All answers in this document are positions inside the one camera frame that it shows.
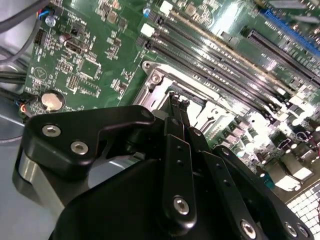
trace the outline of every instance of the pcie slot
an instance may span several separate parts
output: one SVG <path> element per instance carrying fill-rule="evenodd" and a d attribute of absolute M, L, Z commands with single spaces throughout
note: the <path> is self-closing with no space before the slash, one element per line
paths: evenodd
<path fill-rule="evenodd" d="M 177 55 L 177 53 L 172 52 L 169 49 L 165 48 L 165 46 L 163 46 L 162 44 L 160 45 L 155 42 L 149 42 L 146 45 L 149 47 L 150 50 L 154 50 L 157 53 L 163 55 L 175 65 L 182 66 L 182 69 L 184 69 L 186 72 L 193 72 L 193 75 L 196 75 L 196 76 L 198 75 L 203 79 L 209 81 L 209 83 L 213 87 L 226 92 L 228 95 L 232 96 L 234 99 L 244 104 L 245 106 L 251 109 L 254 109 L 257 112 L 260 112 L 263 115 L 267 114 L 266 110 L 262 106 L 258 105 L 256 102 L 249 100 L 244 95 L 242 95 L 242 98 L 238 97 L 237 95 L 235 95 L 235 90 L 233 88 L 231 88 L 226 84 L 222 84 L 221 82 L 214 80 L 216 78 L 212 76 L 212 74 L 206 72 L 204 69 L 199 69 L 198 66 L 194 66 L 193 64 L 195 62 L 189 62 L 189 61 L 187 62 L 185 59 L 181 58 L 181 56 Z"/>
<path fill-rule="evenodd" d="M 303 80 L 315 83 L 320 86 L 320 77 L 307 69 L 305 66 L 297 62 L 293 57 L 280 49 L 278 46 L 270 42 L 264 36 L 253 29 L 247 29 L 243 33 L 252 44 L 259 47 L 264 53 L 273 58 L 279 64 L 298 75 Z"/>
<path fill-rule="evenodd" d="M 217 61 L 221 61 L 222 63 L 224 63 L 228 68 L 233 70 L 238 75 L 242 76 L 246 81 L 250 81 L 253 84 L 260 86 L 270 96 L 272 96 L 272 97 L 274 97 L 276 99 L 279 99 L 281 102 L 286 100 L 286 98 L 283 97 L 282 95 L 279 95 L 278 92 L 275 89 L 273 89 L 272 87 L 267 85 L 262 80 L 258 79 L 256 76 L 252 75 L 249 72 L 246 72 L 244 69 L 242 69 L 241 67 L 237 66 L 237 64 L 235 62 L 233 62 L 232 60 L 223 57 L 220 53 L 214 51 L 211 48 L 204 49 L 202 47 L 204 45 L 204 43 L 202 41 L 200 41 L 200 40 L 196 39 L 195 37 L 193 37 L 192 35 L 188 34 L 184 30 L 182 30 L 179 26 L 177 26 L 175 23 L 173 23 L 171 21 L 167 21 L 167 22 L 164 23 L 164 25 L 166 27 L 168 27 L 169 29 L 171 29 L 172 31 L 174 31 L 177 34 L 179 34 L 181 37 L 183 37 L 185 39 L 185 41 L 193 43 L 198 48 L 200 48 L 202 51 L 204 51 L 208 55 L 210 55 L 212 58 L 215 58 L 215 59 L 217 59 Z"/>
<path fill-rule="evenodd" d="M 175 46 L 176 48 L 178 48 L 180 51 L 184 52 L 186 55 L 189 56 L 189 58 L 193 59 L 194 61 L 200 61 L 202 64 L 204 64 L 207 68 L 211 69 L 213 72 L 215 72 L 215 74 L 217 74 L 220 78 L 228 80 L 229 84 L 233 83 L 233 87 L 234 88 L 239 88 L 239 91 L 241 92 L 246 92 L 248 95 L 251 95 L 251 97 L 257 98 L 259 99 L 264 105 L 268 105 L 268 106 L 272 106 L 273 108 L 275 108 L 273 106 L 273 102 L 261 95 L 261 93 L 256 92 L 256 90 L 254 89 L 250 89 L 247 88 L 247 85 L 243 82 L 241 82 L 239 79 L 236 79 L 235 77 L 233 77 L 230 73 L 227 73 L 225 70 L 223 70 L 222 68 L 218 67 L 217 65 L 213 65 L 212 61 L 209 61 L 207 59 L 205 59 L 204 57 L 202 57 L 201 55 L 199 55 L 197 53 L 197 51 L 195 51 L 192 48 L 188 48 L 184 45 L 182 45 L 180 42 L 176 41 L 175 39 L 171 38 L 170 36 L 166 35 L 166 34 L 161 34 L 157 37 L 159 40 L 161 41 L 167 41 L 169 44 Z"/>
<path fill-rule="evenodd" d="M 307 49 L 310 53 L 320 57 L 320 51 L 308 42 L 303 36 L 291 29 L 284 21 L 275 16 L 270 9 L 261 9 L 260 13 L 272 24 L 280 28 L 286 35 L 294 38 L 303 48 Z"/>

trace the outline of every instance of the dimm slot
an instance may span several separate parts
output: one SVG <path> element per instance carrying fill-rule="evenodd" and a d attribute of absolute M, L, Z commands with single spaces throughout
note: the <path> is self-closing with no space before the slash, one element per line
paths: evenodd
<path fill-rule="evenodd" d="M 225 70 L 223 70 L 219 66 L 213 65 L 214 63 L 212 61 L 209 61 L 208 59 L 202 57 L 194 49 L 188 48 L 188 47 L 182 45 L 180 42 L 176 41 L 175 39 L 168 36 L 167 34 L 159 35 L 158 39 L 167 41 L 169 44 L 175 46 L 180 51 L 187 54 L 189 56 L 189 58 L 194 59 L 194 61 L 198 60 L 198 61 L 202 62 L 206 67 L 212 69 L 212 71 L 214 71 L 216 74 L 219 74 L 219 76 L 222 79 L 228 80 L 229 83 L 233 83 L 234 85 L 237 85 L 237 87 L 240 89 L 240 91 L 247 92 L 247 94 L 251 95 L 253 97 L 253 99 L 254 99 L 254 97 L 256 97 L 264 105 L 268 105 L 268 106 L 272 107 L 273 109 L 275 109 L 274 103 L 269 98 L 263 96 L 260 92 L 257 92 L 253 88 L 246 89 L 247 85 L 245 83 L 243 83 L 239 79 L 236 79 L 230 73 L 227 73 Z"/>
<path fill-rule="evenodd" d="M 280 102 L 284 102 L 286 100 L 286 98 L 284 96 L 278 94 L 278 92 L 275 89 L 273 89 L 272 87 L 268 86 L 265 82 L 263 82 L 262 80 L 258 79 L 256 76 L 252 75 L 249 72 L 246 72 L 244 69 L 242 69 L 241 67 L 237 66 L 235 62 L 231 61 L 230 59 L 227 59 L 227 58 L 223 57 L 220 53 L 215 52 L 214 50 L 212 50 L 210 48 L 209 49 L 204 49 L 202 47 L 203 42 L 201 42 L 200 40 L 196 39 L 192 35 L 188 34 L 184 30 L 182 30 L 175 23 L 173 23 L 171 21 L 167 21 L 164 25 L 166 27 L 168 27 L 169 29 L 171 29 L 172 31 L 174 31 L 177 34 L 179 34 L 186 41 L 196 45 L 198 48 L 200 48 L 202 51 L 206 52 L 212 58 L 215 58 L 217 61 L 223 62 L 225 65 L 228 66 L 228 68 L 230 68 L 235 73 L 237 73 L 237 74 L 241 75 L 243 78 L 245 78 L 245 80 L 249 80 L 253 84 L 259 85 L 261 88 L 263 88 L 264 91 L 268 92 L 269 95 L 273 96 L 276 99 L 279 99 Z"/>
<path fill-rule="evenodd" d="M 195 75 L 199 75 L 202 78 L 206 79 L 215 88 L 223 90 L 228 95 L 232 96 L 237 101 L 239 101 L 240 103 L 244 104 L 245 106 L 247 106 L 249 108 L 252 108 L 252 109 L 256 110 L 257 112 L 260 112 L 261 114 L 266 115 L 266 111 L 262 106 L 258 105 L 254 101 L 251 101 L 251 100 L 245 98 L 245 96 L 243 96 L 244 98 L 238 97 L 237 95 L 235 95 L 234 89 L 232 89 L 231 87 L 229 87 L 227 85 L 222 85 L 220 82 L 214 81 L 214 79 L 215 79 L 214 76 L 212 76 L 208 72 L 205 72 L 204 69 L 199 69 L 198 66 L 194 66 L 191 62 L 186 62 L 185 60 L 183 60 L 181 58 L 181 56 L 177 55 L 176 52 L 172 52 L 169 49 L 165 48 L 165 46 L 160 45 L 160 44 L 150 44 L 150 45 L 151 45 L 151 49 L 153 49 L 156 52 L 164 55 L 165 57 L 168 57 L 168 58 L 172 59 L 174 62 L 178 62 L 180 65 L 184 66 L 186 71 L 190 72 L 190 70 L 192 70 L 195 73 Z"/>
<path fill-rule="evenodd" d="M 172 17 L 175 20 L 184 23 L 187 27 L 190 27 L 191 29 L 193 29 L 194 31 L 196 31 L 202 37 L 205 37 L 205 38 L 209 39 L 211 42 L 213 42 L 214 44 L 216 44 L 221 50 L 226 51 L 227 53 L 229 53 L 234 58 L 239 59 L 240 62 L 243 62 L 243 64 L 247 65 L 248 67 L 251 67 L 253 70 L 255 70 L 258 74 L 260 74 L 265 79 L 269 80 L 273 84 L 275 84 L 278 87 L 282 88 L 283 90 L 285 90 L 289 94 L 295 95 L 297 98 L 299 98 L 297 96 L 297 94 L 295 93 L 295 91 L 292 90 L 291 87 L 287 87 L 286 83 L 283 83 L 283 82 L 279 81 L 271 73 L 269 73 L 269 72 L 266 73 L 265 69 L 261 69 L 261 67 L 256 66 L 255 64 L 250 62 L 248 59 L 246 59 L 242 55 L 240 55 L 237 52 L 233 51 L 225 42 L 223 42 L 217 36 L 213 35 L 211 32 L 208 32 L 206 30 L 202 30 L 201 28 L 197 27 L 196 25 L 194 25 L 189 20 L 185 19 L 183 16 L 179 15 L 179 13 L 174 11 L 174 10 L 170 11 L 169 17 Z"/>
<path fill-rule="evenodd" d="M 317 87 L 320 86 L 320 78 L 315 73 L 297 62 L 293 57 L 270 42 L 256 30 L 248 28 L 242 32 L 242 35 L 269 57 L 273 58 L 279 64 L 298 75 L 301 79 L 307 80 L 308 82 L 315 84 Z"/>

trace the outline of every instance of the chip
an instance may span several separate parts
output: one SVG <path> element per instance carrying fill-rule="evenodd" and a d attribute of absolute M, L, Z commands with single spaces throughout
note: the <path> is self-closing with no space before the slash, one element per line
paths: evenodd
<path fill-rule="evenodd" d="M 117 21 L 117 13 L 115 11 L 110 11 L 106 19 L 114 24 Z"/>
<path fill-rule="evenodd" d="M 195 15 L 196 12 L 197 12 L 197 8 L 192 4 L 189 4 L 188 6 L 186 6 L 185 13 L 188 14 L 190 17 Z"/>
<path fill-rule="evenodd" d="M 126 19 L 124 18 L 121 18 L 120 21 L 119 21 L 119 24 L 118 24 L 118 27 L 122 30 L 126 29 L 128 26 L 128 22 Z"/>

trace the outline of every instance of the silver screw head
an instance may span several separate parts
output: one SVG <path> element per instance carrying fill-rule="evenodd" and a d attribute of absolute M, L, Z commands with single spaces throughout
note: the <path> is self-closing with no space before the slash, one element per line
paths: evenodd
<path fill-rule="evenodd" d="M 181 197 L 176 197 L 173 200 L 173 206 L 175 210 L 178 211 L 181 215 L 187 215 L 189 213 L 188 203 Z"/>
<path fill-rule="evenodd" d="M 70 147 L 72 152 L 79 155 L 85 155 L 89 151 L 88 145 L 82 141 L 74 141 Z"/>
<path fill-rule="evenodd" d="M 226 148 L 222 148 L 222 152 L 227 156 L 229 155 L 229 151 Z"/>
<path fill-rule="evenodd" d="M 308 238 L 309 237 L 309 233 L 307 232 L 307 230 L 301 226 L 299 223 L 297 223 L 297 227 L 298 229 L 300 230 L 300 232 L 306 237 Z"/>
<path fill-rule="evenodd" d="M 257 237 L 254 227 L 251 226 L 251 224 L 247 220 L 241 221 L 241 228 L 249 238 L 255 239 Z"/>
<path fill-rule="evenodd" d="M 285 226 L 285 229 L 286 231 L 293 237 L 297 237 L 298 234 L 297 234 L 297 231 L 287 222 L 284 223 L 284 226 Z"/>
<path fill-rule="evenodd" d="M 44 20 L 45 24 L 47 24 L 50 28 L 53 28 L 57 21 L 53 16 L 47 16 Z"/>
<path fill-rule="evenodd" d="M 161 77 L 158 74 L 153 74 L 151 80 L 154 84 L 158 84 L 161 82 Z"/>
<path fill-rule="evenodd" d="M 201 136 L 201 132 L 198 129 L 193 129 L 193 131 L 197 136 Z"/>
<path fill-rule="evenodd" d="M 42 133 L 47 137 L 55 138 L 61 134 L 61 130 L 55 125 L 45 125 L 42 128 Z"/>

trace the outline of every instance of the small black chip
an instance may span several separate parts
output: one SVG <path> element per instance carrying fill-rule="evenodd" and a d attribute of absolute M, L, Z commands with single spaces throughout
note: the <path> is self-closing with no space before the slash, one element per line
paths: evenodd
<path fill-rule="evenodd" d="M 118 38 L 116 38 L 115 40 L 114 40 L 114 43 L 113 43 L 116 47 L 121 47 L 121 40 L 120 39 L 118 39 Z"/>
<path fill-rule="evenodd" d="M 102 4 L 100 6 L 100 10 L 109 12 L 110 11 L 110 7 L 107 4 Z"/>
<path fill-rule="evenodd" d="M 85 27 L 83 25 L 80 25 L 78 23 L 74 23 L 72 25 L 70 33 L 72 35 L 79 36 L 84 32 L 84 30 L 85 30 Z"/>
<path fill-rule="evenodd" d="M 55 6 L 54 15 L 61 16 L 64 10 L 61 7 Z"/>
<path fill-rule="evenodd" d="M 118 27 L 119 27 L 120 29 L 124 30 L 124 29 L 127 28 L 127 26 L 128 26 L 127 20 L 124 19 L 124 18 L 121 18 L 121 19 L 119 20 Z"/>
<path fill-rule="evenodd" d="M 34 44 L 43 46 L 45 44 L 47 32 L 40 29 L 34 38 Z"/>

